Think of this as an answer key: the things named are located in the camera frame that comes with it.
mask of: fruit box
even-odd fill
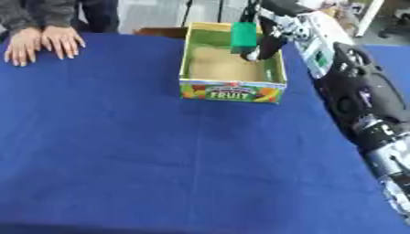
[[[262,35],[257,29],[258,37]],[[287,85],[282,52],[260,62],[231,53],[231,24],[193,23],[179,73],[186,99],[279,103]]]

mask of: human hand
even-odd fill
[[[31,62],[35,62],[36,51],[40,51],[40,39],[41,32],[34,27],[20,30],[11,37],[5,51],[5,62],[12,59],[15,66],[21,67],[26,66],[27,57]]]
[[[46,27],[41,36],[41,43],[48,51],[54,48],[59,59],[64,59],[64,54],[67,54],[70,59],[79,55],[77,43],[85,48],[84,40],[72,27]]]

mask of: white wall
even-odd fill
[[[120,0],[120,31],[131,33],[140,27],[180,26],[188,0]],[[238,20],[247,0],[225,0],[222,21]],[[188,23],[216,22],[219,0],[194,0]]]

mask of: blue tablecloth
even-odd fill
[[[404,234],[292,46],[280,105],[178,97],[183,42],[86,35],[0,63],[0,222],[203,233]],[[410,48],[369,47],[410,93]]]

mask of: person's left hand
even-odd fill
[[[79,55],[78,44],[85,48],[84,40],[72,27],[46,27],[41,36],[41,43],[48,51],[54,48],[59,59],[64,59],[64,54],[74,59],[74,56]]]

